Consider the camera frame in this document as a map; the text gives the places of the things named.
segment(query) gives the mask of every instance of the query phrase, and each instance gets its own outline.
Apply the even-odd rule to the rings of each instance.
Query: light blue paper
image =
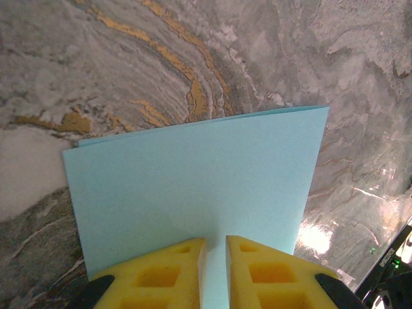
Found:
[[[65,151],[89,277],[206,237],[203,309],[228,308],[226,235],[292,253],[328,108],[278,111],[89,140]]]

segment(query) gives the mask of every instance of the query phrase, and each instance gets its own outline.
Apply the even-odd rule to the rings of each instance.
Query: marble countertop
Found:
[[[295,255],[356,288],[412,215],[411,47],[411,0],[0,0],[0,308],[87,281],[63,149],[287,106],[330,106]]]

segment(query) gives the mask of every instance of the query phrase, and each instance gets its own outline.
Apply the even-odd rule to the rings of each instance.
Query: folded paper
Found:
[[[228,308],[225,236],[292,253],[328,108],[276,109],[80,141],[64,151],[89,277],[189,238],[203,308]]]

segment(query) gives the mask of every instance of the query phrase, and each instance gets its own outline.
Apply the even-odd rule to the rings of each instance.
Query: yellow foam pad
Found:
[[[315,275],[334,272],[240,236],[227,236],[230,309],[336,309]]]
[[[196,238],[108,268],[94,278],[115,277],[95,309],[200,309],[206,255]]]

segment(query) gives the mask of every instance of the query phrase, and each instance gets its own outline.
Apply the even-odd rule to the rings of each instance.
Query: gray marble surface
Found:
[[[286,106],[330,115],[295,254],[352,289],[412,214],[412,1],[0,0],[0,308],[86,282],[60,153]]]

